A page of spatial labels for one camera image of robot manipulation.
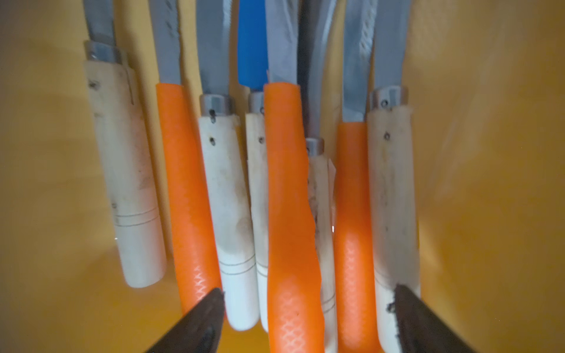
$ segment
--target worn handle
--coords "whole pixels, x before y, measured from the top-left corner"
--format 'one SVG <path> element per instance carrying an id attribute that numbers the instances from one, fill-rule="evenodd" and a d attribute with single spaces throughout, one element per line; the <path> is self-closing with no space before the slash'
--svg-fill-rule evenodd
<path id="1" fill-rule="evenodd" d="M 333 261 L 333 232 L 330 208 L 328 158 L 309 158 L 308 202 L 316 224 L 316 253 L 321 273 L 321 308 L 324 313 L 325 353 L 337 352 L 336 276 Z"/>
<path id="2" fill-rule="evenodd" d="M 411 114 L 398 106 L 367 119 L 377 325 L 386 353 L 400 352 L 396 317 L 386 310 L 395 286 L 420 292 Z"/>
<path id="3" fill-rule="evenodd" d="M 125 281 L 149 286 L 163 277 L 167 259 L 135 73 L 96 61 L 84 70 Z"/>
<path id="4" fill-rule="evenodd" d="M 180 85 L 158 84 L 175 274 L 182 311 L 221 287 L 206 178 L 194 116 Z"/>
<path id="5" fill-rule="evenodd" d="M 251 219 L 257 261 L 257 286 L 261 324 L 268 332 L 267 322 L 267 273 L 269 255 L 268 223 L 268 174 L 267 144 L 265 142 L 265 117 L 263 114 L 245 115 L 247 137 L 247 170 L 251 195 Z"/>
<path id="6" fill-rule="evenodd" d="M 248 330 L 259 320 L 259 299 L 251 212 L 237 134 L 240 119 L 236 115 L 203 116 L 198 127 L 225 309 L 231 327 Z"/>
<path id="7" fill-rule="evenodd" d="M 377 352 L 367 124 L 337 130 L 336 257 L 340 352 Z"/>
<path id="8" fill-rule="evenodd" d="M 269 175 L 268 321 L 272 353 L 324 351 L 315 225 L 308 205 L 308 156 L 300 87 L 267 84 Z"/>

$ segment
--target yellow wall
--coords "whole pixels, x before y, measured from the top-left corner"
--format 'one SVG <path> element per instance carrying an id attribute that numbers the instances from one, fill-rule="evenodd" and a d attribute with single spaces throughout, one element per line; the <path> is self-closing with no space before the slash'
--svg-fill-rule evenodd
<path id="1" fill-rule="evenodd" d="M 194 0 L 179 2 L 184 73 L 198 107 Z M 561 3 L 414 0 L 412 8 L 405 83 L 415 108 L 423 296 L 483 353 L 564 349 Z M 169 234 L 147 2 L 115 4 L 118 43 L 140 80 Z M 344 5 L 325 78 L 330 156 Z M 79 0 L 0 2 L 3 352 L 142 351 L 180 316 L 172 264 L 149 288 L 123 282 L 82 72 L 86 38 Z M 233 61 L 231 91 L 242 113 L 235 69 Z M 223 334 L 222 351 L 236 340 L 241 351 L 267 349 L 259 328 Z"/>

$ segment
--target serrated blade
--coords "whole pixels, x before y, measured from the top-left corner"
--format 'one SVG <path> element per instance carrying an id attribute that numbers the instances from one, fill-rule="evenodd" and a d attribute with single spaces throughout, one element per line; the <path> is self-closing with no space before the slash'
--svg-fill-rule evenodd
<path id="1" fill-rule="evenodd" d="M 177 0 L 149 0 L 159 81 L 181 84 L 180 37 Z"/>
<path id="2" fill-rule="evenodd" d="M 298 84 L 308 137 L 320 137 L 321 84 L 336 0 L 304 0 L 298 31 Z"/>
<path id="3" fill-rule="evenodd" d="M 265 12 L 269 81 L 296 84 L 298 0 L 265 0 Z"/>
<path id="4" fill-rule="evenodd" d="M 83 0 L 82 4 L 90 40 L 116 46 L 112 0 Z"/>
<path id="5" fill-rule="evenodd" d="M 411 0 L 379 0 L 375 25 L 375 88 L 400 85 Z"/>
<path id="6" fill-rule="evenodd" d="M 345 9 L 342 120 L 364 121 L 377 0 L 349 0 Z"/>
<path id="7" fill-rule="evenodd" d="M 196 1 L 196 38 L 202 93 L 228 95 L 231 0 Z"/>

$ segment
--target orange handle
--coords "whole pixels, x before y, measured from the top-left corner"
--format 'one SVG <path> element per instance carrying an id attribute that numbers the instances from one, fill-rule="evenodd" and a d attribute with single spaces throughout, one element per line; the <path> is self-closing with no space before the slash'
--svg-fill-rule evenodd
<path id="1" fill-rule="evenodd" d="M 337 129 L 336 306 L 339 352 L 380 351 L 369 199 L 367 124 Z"/>
<path id="2" fill-rule="evenodd" d="M 182 86 L 157 84 L 175 273 L 183 312 L 221 287 L 202 152 Z"/>
<path id="3" fill-rule="evenodd" d="M 315 224 L 300 87 L 264 88 L 269 193 L 267 303 L 272 353 L 324 352 Z"/>

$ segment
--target knife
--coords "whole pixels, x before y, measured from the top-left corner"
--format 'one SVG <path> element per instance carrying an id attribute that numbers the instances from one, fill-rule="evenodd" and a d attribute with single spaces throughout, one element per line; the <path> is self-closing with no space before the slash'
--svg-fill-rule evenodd
<path id="1" fill-rule="evenodd" d="M 126 283 L 145 287 L 167 259 L 135 72 L 116 47 L 111 0 L 84 0 L 89 41 L 84 71 L 90 110 Z"/>
<path id="2" fill-rule="evenodd" d="M 264 87 L 269 343 L 272 353 L 322 352 L 321 275 L 297 85 L 298 0 L 266 0 L 265 9 L 270 80 Z"/>
<path id="3" fill-rule="evenodd" d="M 224 324 L 224 295 L 214 288 L 145 353 L 216 353 Z"/>
<path id="4" fill-rule="evenodd" d="M 337 352 L 336 278 L 333 258 L 328 158 L 320 137 L 321 87 L 325 52 L 336 0 L 304 0 L 298 29 L 298 83 L 308 152 L 308 202 L 316 223 L 316 252 L 321 272 L 326 353 Z"/>
<path id="5" fill-rule="evenodd" d="M 345 8 L 342 122 L 337 128 L 336 294 L 340 351 L 377 352 L 367 159 L 367 92 L 377 0 Z"/>
<path id="6" fill-rule="evenodd" d="M 420 292 L 412 156 L 412 109 L 402 87 L 410 0 L 379 0 L 375 27 L 375 90 L 367 119 L 369 187 L 379 340 L 400 352 L 397 322 L 387 306 L 394 288 Z"/>
<path id="7" fill-rule="evenodd" d="M 237 39 L 237 70 L 240 84 L 250 88 L 249 112 L 245 115 L 247 175 L 251 196 L 251 220 L 255 239 L 257 286 L 261 325 L 268 332 L 268 177 L 263 85 L 267 83 L 267 28 L 264 0 L 240 0 Z"/>
<path id="8" fill-rule="evenodd" d="M 198 128 L 228 321 L 248 330 L 259 320 L 255 248 L 229 85 L 231 0 L 197 0 L 196 33 L 202 92 Z"/>
<path id="9" fill-rule="evenodd" d="M 149 0 L 159 83 L 175 275 L 182 310 L 221 286 L 200 142 L 181 83 L 177 0 Z"/>

